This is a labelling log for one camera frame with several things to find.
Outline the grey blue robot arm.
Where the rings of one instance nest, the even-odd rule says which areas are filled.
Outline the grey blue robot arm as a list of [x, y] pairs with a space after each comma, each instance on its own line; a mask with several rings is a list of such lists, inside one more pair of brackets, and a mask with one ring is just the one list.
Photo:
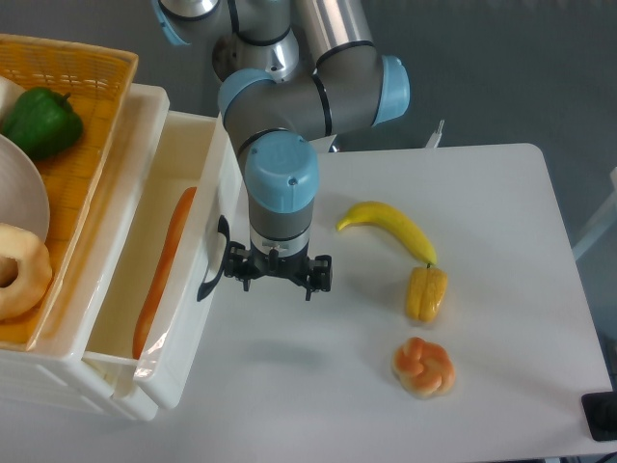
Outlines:
[[332, 260], [309, 256], [319, 188], [312, 141], [401, 117], [401, 61], [375, 48], [358, 1], [156, 1], [168, 41], [216, 42], [218, 108], [248, 196], [250, 242], [228, 241], [219, 275], [329, 291]]

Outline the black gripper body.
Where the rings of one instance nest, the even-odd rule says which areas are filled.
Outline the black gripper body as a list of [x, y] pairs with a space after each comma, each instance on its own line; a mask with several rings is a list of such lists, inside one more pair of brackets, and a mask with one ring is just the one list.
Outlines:
[[332, 257], [319, 255], [311, 259], [308, 245], [298, 253], [285, 256], [276, 249], [263, 253], [254, 244], [247, 249], [243, 244], [231, 241], [223, 260], [223, 273], [241, 284], [244, 278], [256, 281], [269, 277], [288, 280], [305, 291], [306, 285], [311, 284], [316, 292], [329, 292], [333, 280]]

